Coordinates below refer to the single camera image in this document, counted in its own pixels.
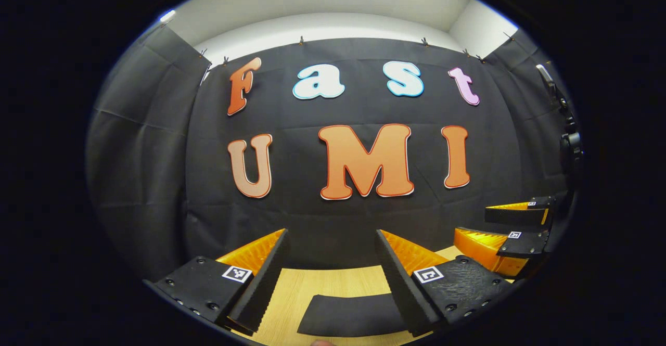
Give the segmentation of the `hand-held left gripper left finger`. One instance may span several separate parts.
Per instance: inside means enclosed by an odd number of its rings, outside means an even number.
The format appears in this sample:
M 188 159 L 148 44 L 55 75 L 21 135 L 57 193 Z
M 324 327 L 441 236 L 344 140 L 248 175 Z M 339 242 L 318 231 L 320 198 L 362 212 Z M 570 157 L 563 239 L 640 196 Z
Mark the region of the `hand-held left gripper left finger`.
M 289 253 L 289 231 L 280 229 L 220 258 L 196 256 L 144 284 L 187 313 L 252 336 L 259 331 Z

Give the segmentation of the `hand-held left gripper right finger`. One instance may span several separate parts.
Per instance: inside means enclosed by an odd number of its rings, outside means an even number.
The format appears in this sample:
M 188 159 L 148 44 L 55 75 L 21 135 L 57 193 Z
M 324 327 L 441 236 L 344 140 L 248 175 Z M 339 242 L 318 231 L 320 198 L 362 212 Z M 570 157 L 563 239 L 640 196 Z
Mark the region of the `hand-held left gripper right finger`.
M 473 258 L 447 259 L 386 230 L 374 234 L 391 296 L 412 336 L 466 325 L 513 291 L 512 283 Z

